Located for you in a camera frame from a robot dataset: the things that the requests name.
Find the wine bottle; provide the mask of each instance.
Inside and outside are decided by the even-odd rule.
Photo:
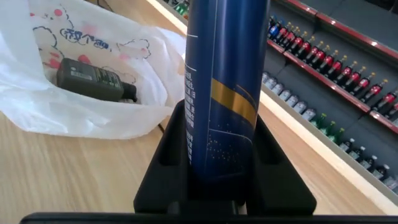
[[[280,29],[282,28],[283,21],[278,21],[268,32],[268,38],[272,39],[278,35]]]
[[[315,55],[315,57],[308,63],[309,66],[313,68],[317,68],[320,63],[322,63],[323,59],[325,59],[326,53],[330,50],[329,45],[326,45],[326,47],[323,50],[319,50],[318,53]]]
[[[334,79],[336,74],[340,73],[341,68],[343,67],[343,62],[345,62],[346,60],[347,56],[344,55],[342,59],[335,61],[333,65],[329,68],[329,70],[326,70],[327,72],[324,73],[324,75],[330,80]]]
[[[288,49],[289,52],[294,54],[296,57],[299,57],[299,54],[296,55],[298,51],[301,50],[302,53],[304,52],[309,52],[311,50],[311,43],[315,40],[314,36],[311,36],[307,41],[303,41],[300,39],[296,39],[292,46],[290,46],[290,49]]]
[[[360,79],[361,79],[361,75],[362,75],[362,73],[363,73],[365,70],[366,70],[366,67],[365,67],[365,66],[362,66],[362,68],[361,68],[359,71],[352,73],[352,74],[349,76],[348,80],[345,81],[345,82],[341,85],[341,87],[342,87],[344,90],[346,90],[346,91],[350,91],[350,90],[352,89],[352,86],[354,86],[355,84],[358,84],[358,82],[359,82]]]
[[[337,133],[329,135],[328,138],[332,142],[337,144],[340,141],[340,138],[342,137],[343,133],[344,133],[344,128],[340,128],[340,130]]]
[[[375,76],[376,74],[374,72],[371,73],[370,76],[361,79],[359,81],[358,85],[354,87],[349,93],[351,93],[354,96],[358,96],[366,87],[369,86],[371,83],[371,79]]]
[[[300,37],[296,37],[293,41],[290,41],[290,43],[285,48],[288,49],[289,52],[292,52],[293,48],[297,48],[297,46],[301,47],[306,36],[307,31],[304,31],[304,33]]]
[[[394,91],[394,92],[390,92],[387,93],[386,96],[384,96],[383,98],[381,98],[380,100],[378,100],[373,106],[372,106],[372,110],[374,111],[382,111],[386,108],[388,108],[388,106],[390,106],[394,100],[396,100],[398,95],[398,90]]]
[[[333,62],[335,61],[335,57],[338,55],[338,50],[335,50],[333,54],[328,55],[325,57],[323,62],[317,67],[317,71],[320,73],[323,73],[324,71],[328,70],[331,65],[333,65]]]
[[[299,27],[296,27],[294,30],[290,31],[289,34],[287,34],[286,38],[282,41],[279,42],[279,45],[283,48],[286,48],[291,41],[293,41],[296,36],[300,33]]]
[[[304,63],[310,62],[316,56],[318,51],[320,51],[320,47],[322,45],[323,45],[323,41],[320,41],[318,45],[312,47],[310,53],[308,53],[307,56],[304,57],[303,62]]]
[[[279,33],[272,38],[272,41],[278,43],[280,40],[282,40],[285,37],[285,35],[287,35],[287,33],[290,32],[291,29],[293,29],[293,26],[290,22],[288,22],[287,25],[281,28]]]
[[[369,100],[371,100],[373,97],[375,97],[377,94],[380,93],[380,91],[383,89],[383,86],[388,82],[388,80],[383,80],[383,82],[380,82],[379,84],[375,84],[372,86],[370,90],[368,90],[364,96],[361,97],[361,100],[363,103],[367,103]]]
[[[351,75],[351,72],[353,71],[354,66],[357,64],[356,61],[354,61],[350,66],[347,66],[344,68],[344,70],[338,75],[333,82],[340,84],[343,81],[347,80],[349,76]]]
[[[394,119],[396,118],[398,115],[398,103],[395,103],[394,106],[392,106],[392,108],[384,114],[384,117],[386,117],[387,119]]]

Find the white plastic bag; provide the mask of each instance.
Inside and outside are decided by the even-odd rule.
[[[147,134],[184,97],[185,39],[83,0],[0,3],[0,110],[25,131],[128,139]],[[52,84],[62,58],[116,72],[139,104],[100,101]]]

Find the store shelf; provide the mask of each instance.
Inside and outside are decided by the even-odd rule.
[[[385,127],[391,129],[391,131],[398,134],[398,127],[395,126],[390,120],[385,118],[383,115],[379,114],[376,111],[371,111],[370,115],[378,122],[382,123]]]

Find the green bottle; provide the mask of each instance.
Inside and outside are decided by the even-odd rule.
[[[328,136],[335,127],[335,124],[336,122],[332,121],[328,126],[319,129],[319,131],[321,131],[324,135]]]
[[[340,130],[339,130],[337,133],[329,135],[328,138],[329,138],[332,142],[334,142],[334,143],[337,144],[337,143],[339,143],[340,138],[341,138],[341,136],[343,135],[343,133],[344,133],[344,128],[340,128]]]
[[[326,119],[326,114],[321,114],[318,119],[313,119],[310,123],[314,125],[314,127],[319,128],[322,127],[324,120]]]

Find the wooden table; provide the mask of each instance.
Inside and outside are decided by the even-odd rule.
[[[144,1],[108,0],[135,21],[174,29],[149,16],[152,9],[132,3]],[[262,105],[259,114],[316,196],[316,214],[384,214],[271,110]],[[162,136],[159,128],[127,141],[27,133],[2,114],[0,127],[0,223],[17,223],[40,211],[133,212],[132,201]]]

